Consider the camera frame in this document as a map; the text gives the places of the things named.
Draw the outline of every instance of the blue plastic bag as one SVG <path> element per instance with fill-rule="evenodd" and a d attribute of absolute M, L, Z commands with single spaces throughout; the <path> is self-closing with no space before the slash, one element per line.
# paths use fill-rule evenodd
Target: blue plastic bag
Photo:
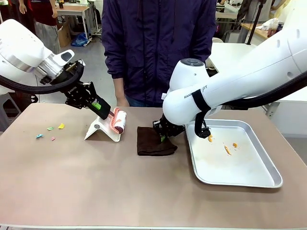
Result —
<path fill-rule="evenodd" d="M 71 46 L 80 47 L 88 43 L 86 39 L 85 32 L 78 34 L 76 38 L 72 41 Z"/>

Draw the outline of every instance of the green tape on gripper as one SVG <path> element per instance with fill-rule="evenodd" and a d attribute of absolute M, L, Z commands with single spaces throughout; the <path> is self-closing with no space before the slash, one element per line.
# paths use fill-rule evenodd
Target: green tape on gripper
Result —
<path fill-rule="evenodd" d="M 97 110 L 101 109 L 101 105 L 98 102 L 93 102 L 92 106 L 94 106 Z"/>

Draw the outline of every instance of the stool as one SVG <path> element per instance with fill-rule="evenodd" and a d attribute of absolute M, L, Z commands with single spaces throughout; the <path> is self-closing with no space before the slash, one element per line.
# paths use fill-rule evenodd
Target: stool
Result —
<path fill-rule="evenodd" d="M 20 114 L 20 109 L 8 93 L 0 95 L 0 131 L 4 132 Z"/>

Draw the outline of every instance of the black strap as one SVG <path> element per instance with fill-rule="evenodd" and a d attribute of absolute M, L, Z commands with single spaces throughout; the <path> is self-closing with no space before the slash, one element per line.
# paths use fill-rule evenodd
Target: black strap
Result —
<path fill-rule="evenodd" d="M 210 136 L 210 130 L 209 127 L 206 126 L 206 122 L 204 119 L 206 113 L 211 110 L 211 107 L 209 107 L 208 104 L 205 102 L 201 90 L 193 92 L 192 96 L 195 104 L 201 110 L 201 112 L 198 113 L 195 118 L 195 134 L 200 138 L 207 138 L 208 136 Z"/>

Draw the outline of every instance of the silver baking tray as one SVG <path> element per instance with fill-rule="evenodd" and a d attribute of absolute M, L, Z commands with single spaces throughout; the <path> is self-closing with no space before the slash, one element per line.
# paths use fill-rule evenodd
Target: silver baking tray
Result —
<path fill-rule="evenodd" d="M 205 121 L 211 129 L 212 142 L 196 136 L 194 122 L 186 125 L 193 168 L 200 181 L 263 188 L 283 185 L 280 173 L 249 124 L 237 120 Z"/>

